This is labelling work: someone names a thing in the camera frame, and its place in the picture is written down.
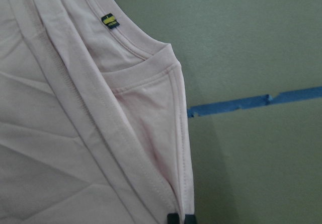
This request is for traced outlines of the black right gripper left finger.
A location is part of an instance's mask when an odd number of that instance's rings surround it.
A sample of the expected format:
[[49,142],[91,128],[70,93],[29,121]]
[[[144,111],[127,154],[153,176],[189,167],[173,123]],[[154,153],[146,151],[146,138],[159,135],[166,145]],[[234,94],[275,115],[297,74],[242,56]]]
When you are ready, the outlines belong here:
[[167,224],[180,224],[180,217],[178,214],[168,214]]

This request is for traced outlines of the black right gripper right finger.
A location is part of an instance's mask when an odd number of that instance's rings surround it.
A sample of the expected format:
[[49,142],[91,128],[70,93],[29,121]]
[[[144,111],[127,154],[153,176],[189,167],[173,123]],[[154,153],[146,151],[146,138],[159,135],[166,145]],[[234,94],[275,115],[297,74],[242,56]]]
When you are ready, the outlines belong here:
[[184,224],[197,224],[197,219],[195,214],[186,214],[184,219]]

